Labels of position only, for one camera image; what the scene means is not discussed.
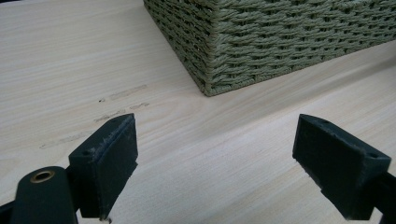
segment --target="green woven basket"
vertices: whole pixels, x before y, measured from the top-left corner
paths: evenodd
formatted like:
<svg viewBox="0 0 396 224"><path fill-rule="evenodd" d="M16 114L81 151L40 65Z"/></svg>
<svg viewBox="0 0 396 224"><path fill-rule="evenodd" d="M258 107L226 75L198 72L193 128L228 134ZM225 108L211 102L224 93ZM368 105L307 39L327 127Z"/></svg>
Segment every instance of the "green woven basket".
<svg viewBox="0 0 396 224"><path fill-rule="evenodd" d="M144 0L208 96L396 39L396 0Z"/></svg>

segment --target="light wooden surface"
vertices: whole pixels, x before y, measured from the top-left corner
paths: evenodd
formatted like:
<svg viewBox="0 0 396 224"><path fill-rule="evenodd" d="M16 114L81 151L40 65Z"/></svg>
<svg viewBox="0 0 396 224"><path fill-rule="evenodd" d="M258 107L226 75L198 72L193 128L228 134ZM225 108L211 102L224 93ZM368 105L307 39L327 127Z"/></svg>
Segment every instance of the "light wooden surface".
<svg viewBox="0 0 396 224"><path fill-rule="evenodd" d="M141 0L0 5L0 204L135 113L139 166L113 223L347 223L291 157L298 116L396 158L395 110L395 41L207 98Z"/></svg>

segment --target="metal screw hole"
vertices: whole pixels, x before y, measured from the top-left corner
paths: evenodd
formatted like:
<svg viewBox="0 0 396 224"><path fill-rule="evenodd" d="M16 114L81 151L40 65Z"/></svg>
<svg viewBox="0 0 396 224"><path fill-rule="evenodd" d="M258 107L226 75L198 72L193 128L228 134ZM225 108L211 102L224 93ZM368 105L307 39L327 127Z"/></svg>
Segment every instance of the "metal screw hole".
<svg viewBox="0 0 396 224"><path fill-rule="evenodd" d="M54 175L55 175L55 172L53 172L53 171L42 171L42 172L32 176L32 178L30 179L30 182L32 182L34 184L42 183L44 181L51 179Z"/></svg>

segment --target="wooden table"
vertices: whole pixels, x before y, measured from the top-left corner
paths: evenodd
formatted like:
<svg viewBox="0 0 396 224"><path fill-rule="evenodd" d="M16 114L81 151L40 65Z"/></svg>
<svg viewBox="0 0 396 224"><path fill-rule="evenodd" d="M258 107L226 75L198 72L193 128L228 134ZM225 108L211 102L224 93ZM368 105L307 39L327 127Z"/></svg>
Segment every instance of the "wooden table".
<svg viewBox="0 0 396 224"><path fill-rule="evenodd" d="M0 5L0 77L0 204L125 113L113 223L347 223L291 157L301 113L396 158L396 41L207 98L141 0L30 0Z"/></svg>

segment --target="wood grain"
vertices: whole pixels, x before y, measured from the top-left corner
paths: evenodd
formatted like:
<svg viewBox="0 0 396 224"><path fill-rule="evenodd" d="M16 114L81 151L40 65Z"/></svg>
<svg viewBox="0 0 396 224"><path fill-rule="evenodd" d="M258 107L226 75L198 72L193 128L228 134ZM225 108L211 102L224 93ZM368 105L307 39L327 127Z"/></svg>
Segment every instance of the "wood grain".
<svg viewBox="0 0 396 224"><path fill-rule="evenodd" d="M328 119L396 158L395 52L393 41L207 98L141 1L4 3L0 204L135 113L139 166L113 223L347 223L291 157L297 119Z"/></svg>

